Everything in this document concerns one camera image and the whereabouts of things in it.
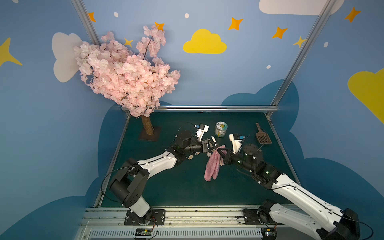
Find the tree trunk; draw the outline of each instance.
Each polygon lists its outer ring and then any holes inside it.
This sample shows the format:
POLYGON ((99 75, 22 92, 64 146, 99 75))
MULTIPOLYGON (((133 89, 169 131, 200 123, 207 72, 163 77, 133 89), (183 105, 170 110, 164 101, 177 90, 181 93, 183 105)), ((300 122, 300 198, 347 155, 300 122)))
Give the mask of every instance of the tree trunk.
POLYGON ((141 116, 141 120, 143 121, 145 132, 148 135, 153 135, 154 133, 153 133, 151 119, 146 116, 141 116))

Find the black mounting plate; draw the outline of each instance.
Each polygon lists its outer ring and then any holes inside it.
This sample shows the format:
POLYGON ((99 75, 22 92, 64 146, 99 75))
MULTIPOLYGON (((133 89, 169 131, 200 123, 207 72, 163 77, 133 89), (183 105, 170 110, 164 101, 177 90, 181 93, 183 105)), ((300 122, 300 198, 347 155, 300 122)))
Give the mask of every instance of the black mounting plate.
POLYGON ((141 133, 139 135, 139 140, 147 140, 152 142, 157 142, 160 137, 161 127, 153 126, 153 135, 148 135, 145 132, 145 129, 141 129, 141 133))
MULTIPOLYGON (((154 217, 156 220, 156 224, 158 226, 164 225, 164 220, 166 216, 165 209, 153 209, 151 216, 154 217)), ((125 215, 124 225, 130 225, 130 226, 143 226, 140 224, 142 219, 138 217, 134 212, 131 212, 131 210, 127 211, 127 214, 125 215)), ((149 221, 146 226, 153 225, 153 222, 149 221)))
POLYGON ((257 209, 243 209, 242 212, 246 225, 260 225, 257 209))

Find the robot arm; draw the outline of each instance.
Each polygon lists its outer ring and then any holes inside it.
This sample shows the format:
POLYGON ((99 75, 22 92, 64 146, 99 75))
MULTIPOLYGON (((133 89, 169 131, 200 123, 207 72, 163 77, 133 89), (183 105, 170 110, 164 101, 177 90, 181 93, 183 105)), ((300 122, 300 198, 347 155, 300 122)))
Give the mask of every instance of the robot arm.
MULTIPOLYGON (((202 140, 208 126, 196 126, 199 127, 195 136, 192 137, 189 131, 182 131, 175 144, 163 154, 143 161, 129 159, 122 167, 131 166, 131 169, 119 170, 110 181, 109 189, 123 206, 130 208, 131 212, 139 217, 141 224, 148 224, 151 217, 151 208, 141 196, 147 180, 163 170, 179 165, 188 153, 208 152, 218 147, 214 141, 202 140)), ((272 200, 267 200, 259 209, 243 210, 246 224, 282 223, 317 240, 359 239, 358 216, 354 211, 342 211, 310 193, 273 165, 265 163, 262 151, 255 145, 247 144, 241 150, 244 136, 231 134, 230 140, 233 149, 218 149, 225 164, 237 164, 250 172, 251 177, 265 189, 284 196, 308 214, 286 209, 272 200)))
POLYGON ((203 134, 208 131, 207 125, 200 124, 195 127, 198 128, 195 136, 192 136, 190 131, 181 131, 175 139, 175 144, 156 157, 140 161, 129 159, 123 164, 123 169, 110 180, 110 191, 123 206, 130 208, 139 217, 142 224, 146 224, 151 217, 151 208, 142 196, 147 180, 159 172, 179 165, 188 153, 208 152, 218 147, 216 142, 202 140, 203 134))
POLYGON ((283 223, 318 240, 358 240, 358 215, 351 209, 341 210, 304 189, 273 165, 265 163, 261 150, 253 144, 243 147, 243 153, 218 149, 227 164, 237 164, 265 189, 272 190, 301 208, 308 215, 289 210, 267 200, 258 210, 245 209, 246 223, 283 223))

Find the brown plastic scoop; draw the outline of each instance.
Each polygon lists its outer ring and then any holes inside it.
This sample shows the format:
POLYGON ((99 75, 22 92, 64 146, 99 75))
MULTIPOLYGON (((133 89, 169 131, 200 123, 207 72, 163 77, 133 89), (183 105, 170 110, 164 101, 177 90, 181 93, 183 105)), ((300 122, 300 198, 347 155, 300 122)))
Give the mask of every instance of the brown plastic scoop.
POLYGON ((262 128, 260 127, 259 123, 256 123, 256 126, 259 130, 259 132, 256 133, 257 141, 260 144, 270 144, 272 143, 271 139, 269 138, 268 134, 266 132, 263 132, 262 128))

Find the pink cloth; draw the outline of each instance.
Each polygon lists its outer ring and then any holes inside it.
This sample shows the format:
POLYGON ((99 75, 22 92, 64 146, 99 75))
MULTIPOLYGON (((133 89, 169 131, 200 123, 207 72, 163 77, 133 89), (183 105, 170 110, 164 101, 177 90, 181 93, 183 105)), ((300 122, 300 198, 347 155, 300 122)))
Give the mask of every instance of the pink cloth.
POLYGON ((214 179, 217 178, 218 170, 220 168, 220 161, 222 160, 220 153, 217 151, 217 149, 212 153, 212 155, 209 157, 209 160, 207 162, 207 166, 205 167, 205 174, 204 179, 208 182, 211 181, 211 177, 214 179))

